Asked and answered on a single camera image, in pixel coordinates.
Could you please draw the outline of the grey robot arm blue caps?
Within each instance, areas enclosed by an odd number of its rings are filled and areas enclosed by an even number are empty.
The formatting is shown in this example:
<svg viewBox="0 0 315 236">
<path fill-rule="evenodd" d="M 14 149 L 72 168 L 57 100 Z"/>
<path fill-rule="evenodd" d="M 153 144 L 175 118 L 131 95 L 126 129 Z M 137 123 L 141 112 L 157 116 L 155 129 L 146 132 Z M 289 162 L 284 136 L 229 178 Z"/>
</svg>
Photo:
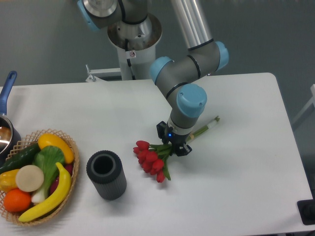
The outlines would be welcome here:
<svg viewBox="0 0 315 236">
<path fill-rule="evenodd" d="M 162 28 L 148 12 L 147 1 L 77 2 L 90 29 L 107 29 L 117 49 L 121 78 L 152 79 L 159 88 L 172 111 L 167 122 L 157 125 L 158 137 L 172 145 L 172 153 L 184 156 L 191 152 L 187 140 L 207 101 L 205 90 L 194 82 L 226 66 L 229 53 L 223 43 L 213 39 L 199 1 L 173 0 L 171 4 L 189 52 L 179 61 L 156 58 Z"/>
</svg>

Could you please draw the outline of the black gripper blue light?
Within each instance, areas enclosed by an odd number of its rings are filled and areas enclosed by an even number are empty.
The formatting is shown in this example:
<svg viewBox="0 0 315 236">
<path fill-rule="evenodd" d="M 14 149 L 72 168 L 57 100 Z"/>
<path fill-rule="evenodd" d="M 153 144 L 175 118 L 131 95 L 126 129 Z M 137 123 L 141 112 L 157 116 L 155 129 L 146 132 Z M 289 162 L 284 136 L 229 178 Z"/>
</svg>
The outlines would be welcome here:
<svg viewBox="0 0 315 236">
<path fill-rule="evenodd" d="M 187 145 L 189 133 L 183 135 L 178 134 L 176 130 L 169 127 L 167 123 L 161 121 L 157 124 L 157 134 L 163 144 L 172 144 L 171 155 L 176 155 L 178 157 L 186 156 L 192 151 L 192 148 Z"/>
</svg>

